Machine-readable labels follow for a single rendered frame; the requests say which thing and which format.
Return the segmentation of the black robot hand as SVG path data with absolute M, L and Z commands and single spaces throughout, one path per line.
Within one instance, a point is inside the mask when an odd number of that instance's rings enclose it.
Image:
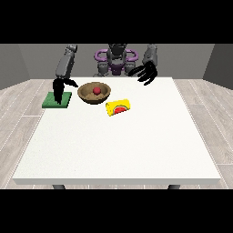
M 152 61 L 147 61 L 142 66 L 133 68 L 128 75 L 137 75 L 137 81 L 143 82 L 144 85 L 147 86 L 157 77 L 157 67 Z
M 77 87 L 77 83 L 68 78 L 56 78 L 53 81 L 54 97 L 57 104 L 61 104 L 62 102 L 65 85 Z

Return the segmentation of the brown wooden bowl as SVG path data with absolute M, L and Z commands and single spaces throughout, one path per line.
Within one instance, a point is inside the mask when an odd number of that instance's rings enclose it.
M 101 93 L 99 95 L 95 95 L 93 93 L 93 89 L 95 87 L 100 87 Z M 77 90 L 78 96 L 84 102 L 90 105 L 98 105 L 103 103 L 109 97 L 110 92 L 111 92 L 111 88 L 107 84 L 101 82 L 85 83 Z

